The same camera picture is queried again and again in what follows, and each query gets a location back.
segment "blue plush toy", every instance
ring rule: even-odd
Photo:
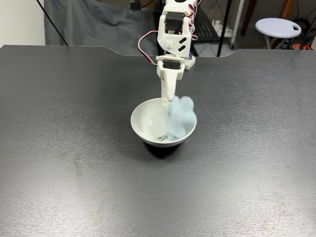
[[[179,99],[174,96],[172,101],[166,106],[167,113],[167,131],[166,137],[173,141],[186,136],[193,128],[197,117],[193,112],[194,103],[188,96],[183,96]]]

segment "white bowl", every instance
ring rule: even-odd
[[[166,124],[163,123],[163,103],[161,98],[145,101],[136,107],[130,118],[130,123],[136,134],[146,143],[155,147],[173,147],[185,141],[194,131],[192,130],[183,138],[175,141],[158,141],[157,138],[164,135]]]

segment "wire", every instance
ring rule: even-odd
[[[307,20],[308,20],[308,17],[309,17],[314,11],[316,11],[316,8],[315,8],[313,11],[311,11],[310,14],[307,15]]]
[[[147,3],[146,5],[142,6],[142,8],[146,7],[146,6],[149,6],[150,4],[153,3],[154,0],[151,0],[149,3]]]
[[[51,21],[49,15],[47,14],[47,12],[45,11],[44,7],[41,5],[39,0],[36,0],[39,4],[39,6],[41,7],[41,9],[43,10],[43,12],[45,13],[46,17],[48,18],[48,20],[51,22],[51,24],[53,25],[53,27],[55,28],[55,30],[57,31],[57,33],[59,34],[60,38],[63,40],[63,42],[65,43],[65,45],[68,46],[67,42],[65,41],[64,37],[59,33],[58,29],[56,28],[56,26],[54,25],[54,23]]]
[[[146,36],[150,35],[151,33],[158,33],[158,31],[149,31],[148,33],[144,34],[144,35],[139,39],[139,41],[138,41],[137,49],[148,59],[148,61],[149,61],[151,64],[153,64],[154,66],[157,66],[157,64],[154,63],[154,62],[150,59],[150,57],[149,57],[144,51],[142,51],[142,50],[140,49],[140,46],[139,46],[140,41],[142,41]]]
[[[298,9],[298,3],[300,2],[300,0],[297,0],[297,3],[296,3],[296,9],[297,9],[297,16],[294,18],[294,20],[296,20],[299,16],[300,16],[300,11]]]
[[[303,45],[305,44],[305,42],[306,42],[306,40],[307,40],[307,38],[308,38],[308,35],[309,35],[309,33],[310,33],[310,31],[311,31],[311,29],[312,29],[312,27],[313,27],[315,21],[316,21],[316,17],[314,18],[314,20],[313,20],[311,26],[309,27],[309,29],[308,29],[308,31],[307,31],[307,33],[306,33],[306,35],[305,35],[304,41],[301,43],[300,50],[302,50]]]

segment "gray backdrop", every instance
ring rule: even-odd
[[[128,9],[95,0],[45,0],[45,10],[69,45],[105,46],[123,55],[140,55],[137,42],[155,29],[153,13]],[[45,17],[46,45],[63,45]],[[157,55],[157,36],[142,40],[142,49]]]

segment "black cable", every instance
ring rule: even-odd
[[[307,33],[306,33],[306,35],[305,35],[305,38],[304,38],[304,41],[303,41],[302,44],[301,44],[300,50],[302,50],[303,44],[305,44],[305,42],[306,42],[306,40],[307,40],[307,38],[308,38],[308,35],[309,35],[309,33],[310,33],[310,31],[311,31],[311,29],[312,29],[312,27],[313,27],[315,21],[316,21],[316,17],[314,18],[314,20],[313,20],[311,26],[309,27],[309,29],[308,29],[308,31],[307,31]]]
[[[300,16],[300,11],[298,9],[298,3],[300,2],[300,0],[297,0],[297,3],[296,3],[296,9],[297,9],[297,16],[294,18],[294,20],[296,20],[299,16]]]
[[[316,8],[315,8],[313,11],[311,11],[310,14],[307,15],[307,20],[308,20],[308,17],[309,17],[314,11],[316,11]]]
[[[149,3],[147,3],[146,5],[142,6],[142,8],[146,7],[146,6],[149,6],[150,4],[153,3],[154,0],[151,0]]]
[[[48,18],[48,20],[51,22],[51,24],[53,25],[53,27],[55,28],[55,30],[57,31],[57,33],[59,34],[60,38],[63,40],[63,42],[65,43],[65,45],[68,46],[67,42],[65,41],[64,37],[59,33],[58,29],[56,28],[56,26],[54,25],[54,23],[51,21],[49,15],[47,14],[47,12],[45,11],[45,9],[43,8],[43,6],[41,5],[39,0],[36,0],[39,4],[39,6],[41,7],[41,9],[43,10],[43,12],[45,13],[46,17]]]

